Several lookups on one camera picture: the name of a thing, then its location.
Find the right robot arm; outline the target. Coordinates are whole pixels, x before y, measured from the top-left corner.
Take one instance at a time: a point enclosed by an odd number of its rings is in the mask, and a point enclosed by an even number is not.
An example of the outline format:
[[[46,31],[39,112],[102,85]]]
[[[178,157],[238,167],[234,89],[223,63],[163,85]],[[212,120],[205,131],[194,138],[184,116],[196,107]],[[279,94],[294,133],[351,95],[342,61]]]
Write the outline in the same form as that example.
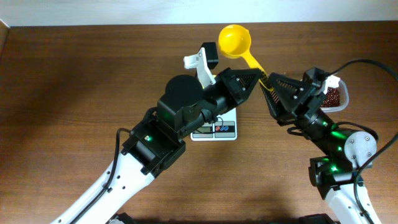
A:
[[[323,110],[329,74],[307,70],[301,80],[272,73],[262,90],[271,116],[291,135],[311,141],[323,157],[310,159],[311,184],[340,223],[380,223],[361,173],[372,167],[377,133],[352,122],[334,122]]]

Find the yellow measuring scoop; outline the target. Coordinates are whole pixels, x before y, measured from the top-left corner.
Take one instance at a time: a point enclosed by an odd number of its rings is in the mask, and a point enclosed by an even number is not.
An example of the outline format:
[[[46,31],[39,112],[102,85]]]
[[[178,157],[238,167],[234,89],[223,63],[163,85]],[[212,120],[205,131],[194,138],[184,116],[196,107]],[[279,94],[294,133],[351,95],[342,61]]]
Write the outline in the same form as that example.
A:
[[[252,38],[249,30],[238,24],[224,27],[218,36],[220,52],[227,58],[243,58],[249,68],[258,68],[262,72],[262,77],[259,80],[261,86],[272,91],[273,87],[266,85],[268,74],[250,52],[251,44]]]

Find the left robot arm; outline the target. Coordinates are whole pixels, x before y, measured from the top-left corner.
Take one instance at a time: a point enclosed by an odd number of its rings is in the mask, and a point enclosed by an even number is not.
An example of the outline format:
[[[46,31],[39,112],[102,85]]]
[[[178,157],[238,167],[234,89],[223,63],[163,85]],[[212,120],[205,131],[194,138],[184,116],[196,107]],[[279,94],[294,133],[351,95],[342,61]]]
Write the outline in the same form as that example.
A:
[[[263,74],[259,65],[227,68],[208,83],[200,76],[169,80],[157,106],[149,108],[124,143],[116,138],[112,163],[55,223],[108,223],[136,193],[168,169],[184,152],[184,138],[215,123],[244,103]]]

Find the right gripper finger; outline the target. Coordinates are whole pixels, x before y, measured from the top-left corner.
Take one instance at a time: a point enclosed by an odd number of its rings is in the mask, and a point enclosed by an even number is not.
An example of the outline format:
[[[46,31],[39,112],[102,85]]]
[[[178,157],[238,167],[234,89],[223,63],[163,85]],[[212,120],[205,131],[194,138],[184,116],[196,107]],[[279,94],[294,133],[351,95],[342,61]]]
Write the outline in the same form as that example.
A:
[[[280,103],[284,110],[283,113],[306,113],[307,106],[305,104],[306,84],[299,80],[288,78],[285,75],[272,73],[269,82],[273,90],[277,93]]]
[[[261,87],[261,90],[262,90],[262,92],[264,94],[264,97],[266,99],[266,103],[268,105],[268,109],[269,109],[269,112],[270,112],[271,116],[274,119],[278,120],[279,116],[283,113],[284,108],[283,108],[282,104],[279,101],[277,93],[274,90],[272,90],[272,91],[267,90],[263,86]]]

